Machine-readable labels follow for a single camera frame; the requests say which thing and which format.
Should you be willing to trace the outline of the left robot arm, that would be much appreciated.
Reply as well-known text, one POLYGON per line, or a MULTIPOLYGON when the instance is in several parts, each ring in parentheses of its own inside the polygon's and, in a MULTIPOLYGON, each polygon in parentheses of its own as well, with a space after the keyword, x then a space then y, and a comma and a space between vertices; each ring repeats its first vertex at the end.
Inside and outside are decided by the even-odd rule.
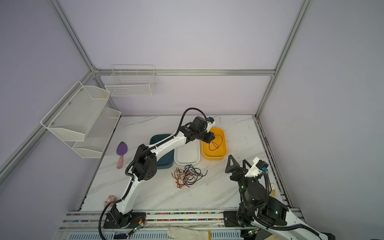
POLYGON ((215 139, 214 133, 211 132, 214 125, 214 118, 207 117, 200 109, 191 107, 183 112, 173 134, 154 144, 142 144, 137 148, 134 159, 125 170, 125 175, 131 179, 124 194, 120 199, 109 202, 100 215, 98 233, 102 240, 105 239, 102 232, 103 216, 107 213, 106 221, 112 220, 117 228, 128 227, 140 184, 154 177, 158 160, 174 149, 195 140, 209 144, 215 139))

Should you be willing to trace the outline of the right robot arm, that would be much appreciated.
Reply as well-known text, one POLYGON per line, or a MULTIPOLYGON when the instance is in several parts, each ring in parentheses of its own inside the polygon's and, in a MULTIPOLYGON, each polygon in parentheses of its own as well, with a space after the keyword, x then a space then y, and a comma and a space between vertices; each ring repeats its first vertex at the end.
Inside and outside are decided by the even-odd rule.
POLYGON ((321 233, 302 220, 290 208, 271 196, 268 163, 255 158, 250 164, 239 164, 228 156, 225 172, 237 182, 240 203, 237 211, 224 211, 225 227, 263 229, 283 240, 334 240, 330 233, 321 233))

